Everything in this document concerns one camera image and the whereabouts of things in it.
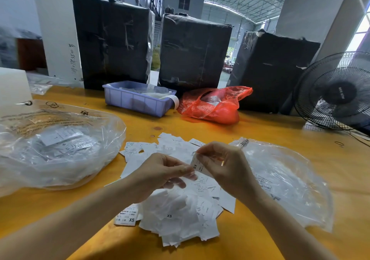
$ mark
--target packing tape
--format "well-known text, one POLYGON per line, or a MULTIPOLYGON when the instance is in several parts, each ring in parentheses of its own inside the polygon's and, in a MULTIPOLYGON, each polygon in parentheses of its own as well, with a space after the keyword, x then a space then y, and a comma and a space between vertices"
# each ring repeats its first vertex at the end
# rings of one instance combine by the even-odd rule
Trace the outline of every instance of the packing tape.
POLYGON ((164 99, 164 98, 171 98, 173 100, 173 102, 175 103, 175 110, 179 107, 179 99, 177 98, 176 95, 166 95, 160 99, 164 99))

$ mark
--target hand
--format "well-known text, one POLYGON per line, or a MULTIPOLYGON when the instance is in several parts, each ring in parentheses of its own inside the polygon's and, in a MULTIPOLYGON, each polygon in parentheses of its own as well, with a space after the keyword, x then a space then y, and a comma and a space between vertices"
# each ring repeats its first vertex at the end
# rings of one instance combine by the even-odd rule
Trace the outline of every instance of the hand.
POLYGON ((173 188, 177 184, 185 188, 186 184, 179 177, 184 176, 197 180, 193 168, 184 162, 161 153, 154 153, 135 170, 130 177, 138 185, 136 192, 137 203, 144 201, 150 194, 159 188, 173 188))
POLYGON ((200 147, 197 153, 197 159, 230 195, 240 200, 245 199, 245 193, 255 195, 261 190, 240 148, 214 141, 200 147))

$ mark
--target red plastic bag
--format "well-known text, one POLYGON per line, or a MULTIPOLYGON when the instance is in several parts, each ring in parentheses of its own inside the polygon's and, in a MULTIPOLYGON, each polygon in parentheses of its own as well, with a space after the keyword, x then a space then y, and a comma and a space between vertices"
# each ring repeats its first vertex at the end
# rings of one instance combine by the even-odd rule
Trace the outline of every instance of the red plastic bag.
POLYGON ((234 124, 239 122, 239 101, 252 92, 244 86, 192 90, 183 94, 177 111, 197 119, 234 124))

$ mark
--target floor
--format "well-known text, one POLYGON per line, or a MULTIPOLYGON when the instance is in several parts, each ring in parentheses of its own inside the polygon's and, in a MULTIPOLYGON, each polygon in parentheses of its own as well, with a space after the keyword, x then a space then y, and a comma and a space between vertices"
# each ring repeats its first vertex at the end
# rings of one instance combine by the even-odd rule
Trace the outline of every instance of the floor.
MULTIPOLYGON (((149 76, 149 83, 152 85, 157 85, 158 84, 158 71, 150 71, 150 76, 149 76)), ((227 85, 227 82, 229 80, 230 74, 221 72, 220 75, 220 80, 218 82, 218 89, 225 88, 227 85)))

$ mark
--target forearm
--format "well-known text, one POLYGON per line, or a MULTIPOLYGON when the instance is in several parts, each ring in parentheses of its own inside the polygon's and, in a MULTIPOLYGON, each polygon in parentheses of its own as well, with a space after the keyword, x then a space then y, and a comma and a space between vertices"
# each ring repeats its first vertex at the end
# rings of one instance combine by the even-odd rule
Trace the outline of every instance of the forearm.
POLYGON ((336 259, 262 189, 255 192, 253 198, 244 195, 242 202, 265 226, 285 260, 336 259))
POLYGON ((101 188, 1 239, 0 259, 65 260, 134 199, 130 178, 101 188))

